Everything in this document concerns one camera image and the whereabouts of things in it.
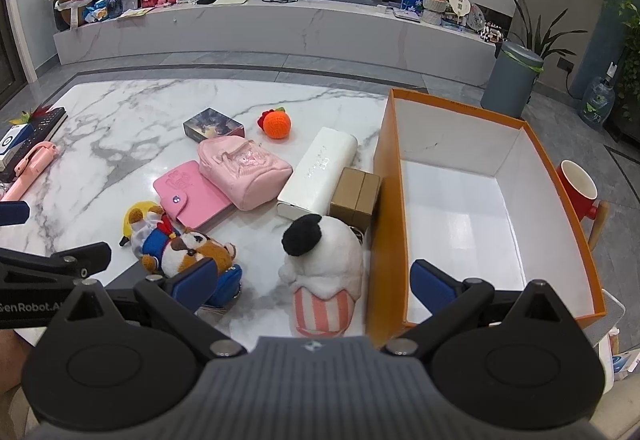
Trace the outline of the red panda sailor plush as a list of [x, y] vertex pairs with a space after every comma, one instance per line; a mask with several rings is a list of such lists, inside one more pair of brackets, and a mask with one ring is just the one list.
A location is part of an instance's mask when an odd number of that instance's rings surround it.
[[130, 247], [148, 275], [161, 278], [170, 279], [200, 260], [213, 260], [218, 281], [204, 307], [224, 311], [241, 294], [242, 269], [234, 263], [236, 247], [191, 228], [178, 230], [154, 202], [139, 202], [128, 209], [119, 244]]

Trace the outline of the pink snap card wallet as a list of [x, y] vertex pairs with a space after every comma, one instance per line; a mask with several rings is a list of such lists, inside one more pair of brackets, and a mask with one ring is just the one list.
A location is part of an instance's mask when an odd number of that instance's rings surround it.
[[228, 217], [235, 206], [200, 172], [200, 164], [180, 164], [153, 182], [160, 205], [167, 215], [198, 231], [206, 231]]

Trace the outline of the brown cardboard box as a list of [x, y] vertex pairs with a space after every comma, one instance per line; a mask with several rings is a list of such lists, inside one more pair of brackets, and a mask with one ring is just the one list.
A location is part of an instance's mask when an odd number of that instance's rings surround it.
[[378, 175], [345, 167], [332, 195], [329, 215], [366, 233], [378, 203], [381, 183]]

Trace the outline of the white rectangular box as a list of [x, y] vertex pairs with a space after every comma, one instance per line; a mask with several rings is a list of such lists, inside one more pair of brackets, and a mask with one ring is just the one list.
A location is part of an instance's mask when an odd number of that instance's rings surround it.
[[322, 127], [281, 190], [277, 214], [290, 220], [326, 215], [342, 171], [352, 164], [357, 148], [358, 140], [351, 134]]

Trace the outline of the pink selfie stick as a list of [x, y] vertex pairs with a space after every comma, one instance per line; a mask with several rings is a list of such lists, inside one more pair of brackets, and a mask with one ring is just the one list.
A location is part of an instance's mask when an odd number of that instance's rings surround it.
[[14, 168], [14, 182], [3, 194], [2, 202], [20, 201], [38, 177], [58, 156], [58, 147], [51, 141], [34, 145]]

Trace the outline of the black remote control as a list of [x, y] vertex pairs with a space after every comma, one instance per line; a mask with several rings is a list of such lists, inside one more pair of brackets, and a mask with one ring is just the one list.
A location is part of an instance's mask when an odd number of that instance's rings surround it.
[[64, 108], [49, 110], [43, 115], [37, 116], [31, 123], [34, 131], [24, 141], [14, 147], [14, 152], [4, 160], [1, 160], [1, 181], [10, 183], [15, 178], [14, 169], [18, 162], [24, 159], [32, 148], [42, 141], [49, 141], [67, 119]]

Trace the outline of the orange cardboard storage box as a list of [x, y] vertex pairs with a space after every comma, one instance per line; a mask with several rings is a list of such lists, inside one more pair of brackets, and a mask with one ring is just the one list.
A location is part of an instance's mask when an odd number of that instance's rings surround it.
[[375, 345], [428, 317], [410, 289], [424, 259], [499, 290], [551, 284], [582, 327], [605, 316], [596, 265], [574, 207], [532, 127], [521, 119], [395, 88], [373, 171], [366, 331]]

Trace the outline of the white popcorn plush toy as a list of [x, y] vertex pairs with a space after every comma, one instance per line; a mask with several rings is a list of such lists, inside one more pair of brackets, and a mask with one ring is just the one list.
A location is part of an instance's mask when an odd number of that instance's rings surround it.
[[290, 224], [281, 244], [279, 277], [292, 294], [297, 333], [344, 335], [362, 293], [363, 252], [356, 232], [340, 219], [307, 214]]

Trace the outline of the pink mini backpack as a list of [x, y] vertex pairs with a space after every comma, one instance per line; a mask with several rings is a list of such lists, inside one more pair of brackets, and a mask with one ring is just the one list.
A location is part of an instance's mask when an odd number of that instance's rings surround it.
[[275, 199], [293, 167], [253, 140], [218, 136], [198, 144], [200, 173], [243, 212]]

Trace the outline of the red mug white inside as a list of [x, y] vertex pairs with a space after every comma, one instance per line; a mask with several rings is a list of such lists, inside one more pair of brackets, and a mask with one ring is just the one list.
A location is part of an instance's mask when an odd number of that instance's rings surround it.
[[579, 164], [571, 160], [561, 161], [556, 172], [570, 198], [577, 218], [579, 220], [596, 219], [599, 193], [591, 176]]

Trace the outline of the orange crochet fruit toy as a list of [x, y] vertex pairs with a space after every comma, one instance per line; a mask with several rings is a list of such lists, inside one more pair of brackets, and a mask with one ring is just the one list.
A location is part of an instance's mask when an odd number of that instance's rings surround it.
[[257, 125], [267, 137], [274, 140], [288, 138], [292, 127], [291, 119], [282, 107], [262, 112]]

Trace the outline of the grey pedal trash bin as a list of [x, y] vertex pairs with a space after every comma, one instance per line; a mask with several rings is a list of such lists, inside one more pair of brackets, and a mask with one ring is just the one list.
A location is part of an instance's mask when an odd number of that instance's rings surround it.
[[480, 106], [519, 119], [542, 70], [544, 60], [535, 52], [520, 44], [502, 42]]

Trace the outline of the blue water jug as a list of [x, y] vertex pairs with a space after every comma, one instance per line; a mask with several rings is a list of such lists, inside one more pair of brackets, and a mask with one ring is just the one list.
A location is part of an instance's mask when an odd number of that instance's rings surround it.
[[605, 75], [597, 76], [589, 83], [582, 101], [580, 101], [578, 116], [590, 127], [601, 129], [611, 114], [615, 102], [613, 80], [617, 71], [617, 64], [611, 62]]

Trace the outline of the potted green plant right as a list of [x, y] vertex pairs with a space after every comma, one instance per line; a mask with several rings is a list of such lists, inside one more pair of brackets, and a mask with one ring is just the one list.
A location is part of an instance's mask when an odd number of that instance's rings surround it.
[[513, 0], [514, 17], [518, 19], [518, 26], [511, 28], [509, 38], [533, 52], [542, 60], [551, 56], [562, 58], [574, 57], [574, 50], [563, 47], [562, 39], [573, 35], [584, 35], [584, 29], [559, 30], [558, 24], [567, 15], [568, 9], [560, 11], [546, 26], [542, 15], [534, 18], [530, 13], [526, 0]]

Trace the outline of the white marble tv cabinet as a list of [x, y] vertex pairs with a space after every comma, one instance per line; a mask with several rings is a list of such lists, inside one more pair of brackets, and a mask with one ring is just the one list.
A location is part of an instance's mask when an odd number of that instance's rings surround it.
[[175, 6], [58, 32], [64, 64], [174, 52], [267, 52], [355, 61], [482, 86], [495, 47], [480, 37], [402, 20], [390, 9], [332, 0]]

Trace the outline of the teddy bear in pot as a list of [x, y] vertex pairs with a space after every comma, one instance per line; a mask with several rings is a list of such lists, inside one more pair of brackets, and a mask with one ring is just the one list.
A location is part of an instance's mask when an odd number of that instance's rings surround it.
[[440, 20], [442, 20], [442, 15], [449, 6], [448, 0], [422, 0], [422, 5], [422, 18], [429, 24], [439, 24]]

